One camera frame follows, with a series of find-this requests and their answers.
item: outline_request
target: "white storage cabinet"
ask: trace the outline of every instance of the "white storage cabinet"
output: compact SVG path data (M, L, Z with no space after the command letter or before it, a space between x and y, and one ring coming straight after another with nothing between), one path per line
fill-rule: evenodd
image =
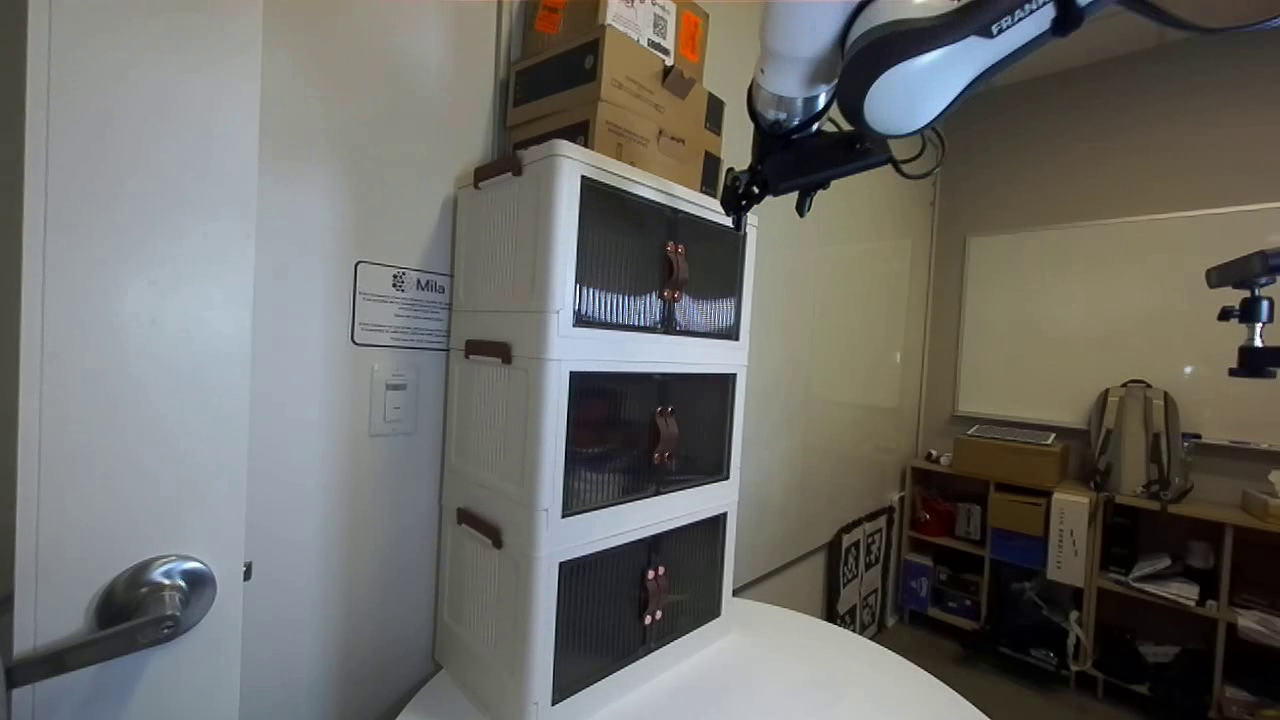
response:
M750 244L577 142L456 201L440 660L491 714L591 714L720 635Z

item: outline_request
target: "light switch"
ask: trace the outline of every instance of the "light switch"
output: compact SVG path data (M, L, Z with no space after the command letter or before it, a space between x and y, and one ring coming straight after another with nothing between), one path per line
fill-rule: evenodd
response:
M374 363L366 377L366 433L409 434L416 426L416 377L410 366Z

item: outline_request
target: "backpack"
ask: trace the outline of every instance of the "backpack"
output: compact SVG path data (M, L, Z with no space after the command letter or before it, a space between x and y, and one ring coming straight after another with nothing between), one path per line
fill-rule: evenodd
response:
M1193 494L1177 398L1147 381L1113 383L1091 398L1088 446L1100 491L1141 486L1156 502Z

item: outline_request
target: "wall sign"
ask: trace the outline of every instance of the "wall sign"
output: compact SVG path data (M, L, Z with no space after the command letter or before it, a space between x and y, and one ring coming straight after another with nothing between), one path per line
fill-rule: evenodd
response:
M360 261L352 269L352 342L447 350L447 272Z

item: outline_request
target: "whiteboard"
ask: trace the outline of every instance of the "whiteboard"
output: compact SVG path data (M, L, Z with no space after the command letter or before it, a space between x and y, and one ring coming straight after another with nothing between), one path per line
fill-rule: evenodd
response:
M1150 381L1212 442L1280 446L1280 381L1230 381L1240 291L1205 269L1280 244L1280 203L966 236L954 412L1085 426L1100 387Z

